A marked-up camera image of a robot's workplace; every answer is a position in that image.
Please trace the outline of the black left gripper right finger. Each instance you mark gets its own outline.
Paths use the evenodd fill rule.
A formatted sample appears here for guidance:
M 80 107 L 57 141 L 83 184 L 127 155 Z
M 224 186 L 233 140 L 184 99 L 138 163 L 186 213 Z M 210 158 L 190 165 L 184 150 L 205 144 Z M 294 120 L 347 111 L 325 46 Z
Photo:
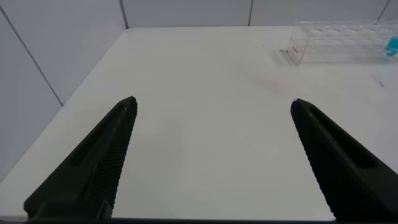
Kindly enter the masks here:
M 298 136 L 339 222 L 396 222 L 397 173 L 315 105 L 290 106 Z

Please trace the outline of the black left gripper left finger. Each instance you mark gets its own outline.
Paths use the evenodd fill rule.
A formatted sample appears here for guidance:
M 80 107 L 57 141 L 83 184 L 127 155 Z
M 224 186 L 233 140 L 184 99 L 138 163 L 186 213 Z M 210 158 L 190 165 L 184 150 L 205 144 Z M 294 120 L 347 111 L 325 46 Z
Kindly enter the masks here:
M 28 218 L 111 218 L 136 116 L 133 96 L 117 103 L 24 202 Z

